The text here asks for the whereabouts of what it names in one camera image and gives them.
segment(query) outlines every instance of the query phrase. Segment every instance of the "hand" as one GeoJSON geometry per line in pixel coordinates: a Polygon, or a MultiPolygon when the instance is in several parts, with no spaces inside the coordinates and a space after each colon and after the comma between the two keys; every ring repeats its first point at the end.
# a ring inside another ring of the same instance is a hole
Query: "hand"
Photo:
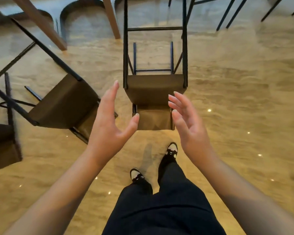
{"type": "Polygon", "coordinates": [[[138,126],[139,114],[136,114],[123,132],[116,127],[114,100],[118,88],[119,83],[115,81],[102,97],[86,149],[90,150],[90,154],[95,156],[102,167],[121,150],[138,126]]]}
{"type": "Polygon", "coordinates": [[[172,118],[180,134],[182,148],[192,163],[200,167],[214,155],[207,130],[191,101],[178,92],[174,95],[169,95],[168,105],[173,109],[172,118]]]}

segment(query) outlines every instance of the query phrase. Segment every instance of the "black pants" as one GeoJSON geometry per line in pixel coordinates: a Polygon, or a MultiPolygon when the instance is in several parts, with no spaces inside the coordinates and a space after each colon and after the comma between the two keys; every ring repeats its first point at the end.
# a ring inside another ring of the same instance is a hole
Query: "black pants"
{"type": "Polygon", "coordinates": [[[102,234],[143,234],[140,231],[151,227],[171,229],[171,234],[225,234],[204,193],[185,177],[173,156],[162,159],[158,183],[154,195],[145,179],[126,186],[102,234]]]}

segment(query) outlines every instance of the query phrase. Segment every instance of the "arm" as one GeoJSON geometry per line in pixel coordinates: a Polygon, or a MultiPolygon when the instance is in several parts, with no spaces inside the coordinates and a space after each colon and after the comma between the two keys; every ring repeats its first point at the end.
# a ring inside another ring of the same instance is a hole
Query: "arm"
{"type": "Polygon", "coordinates": [[[245,233],[294,235],[294,217],[218,158],[190,100],[179,93],[170,95],[169,100],[184,152],[207,178],[245,233]]]}
{"type": "Polygon", "coordinates": [[[137,130],[135,115],[124,132],[114,121],[118,82],[105,93],[86,150],[4,235],[63,234],[94,178],[137,130]]]}

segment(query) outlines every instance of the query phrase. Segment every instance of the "foot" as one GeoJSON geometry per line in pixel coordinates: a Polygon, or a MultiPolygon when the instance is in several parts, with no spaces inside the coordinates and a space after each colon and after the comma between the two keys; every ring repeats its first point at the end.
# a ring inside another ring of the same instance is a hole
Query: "foot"
{"type": "Polygon", "coordinates": [[[168,146],[167,152],[165,153],[166,155],[172,155],[175,159],[177,156],[177,145],[175,142],[170,143],[168,146]]]}
{"type": "Polygon", "coordinates": [[[132,182],[137,181],[138,179],[144,179],[143,175],[141,174],[141,172],[136,169],[136,168],[132,168],[129,172],[132,182]]]}

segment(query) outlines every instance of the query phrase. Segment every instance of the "floor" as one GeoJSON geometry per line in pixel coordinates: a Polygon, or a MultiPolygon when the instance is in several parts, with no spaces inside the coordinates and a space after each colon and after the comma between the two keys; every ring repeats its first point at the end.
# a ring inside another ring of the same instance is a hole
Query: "floor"
{"type": "MultiPolygon", "coordinates": [[[[181,24],[181,0],[130,0],[129,27],[181,24]]],[[[189,87],[185,94],[204,118],[220,157],[249,182],[294,214],[294,0],[283,1],[265,20],[270,0],[248,0],[228,30],[215,29],[229,0],[195,6],[188,26],[189,87]]],[[[122,7],[117,16],[122,31],[122,7]]],[[[61,52],[29,20],[21,21],[102,95],[122,82],[121,40],[115,40],[104,10],[86,8],[67,22],[68,50],[61,52]]],[[[167,68],[170,41],[175,59],[181,52],[180,31],[131,32],[129,51],[137,43],[138,68],[167,68]]],[[[16,27],[0,26],[0,70],[31,43],[16,27]]],[[[47,54],[34,47],[9,70],[13,97],[37,101],[24,85],[46,95],[65,75],[47,54]]],[[[116,99],[116,124],[131,118],[123,89],[116,99]]],[[[24,160],[0,170],[0,234],[33,204],[85,149],[68,130],[34,127],[16,114],[24,160]]],[[[0,122],[6,122],[0,109],[0,122]]],[[[93,182],[66,234],[101,234],[129,170],[138,167],[157,192],[157,166],[169,142],[180,146],[177,131],[139,131],[93,182]]],[[[244,234],[216,192],[180,150],[178,163],[206,194],[227,234],[244,234]]]]}

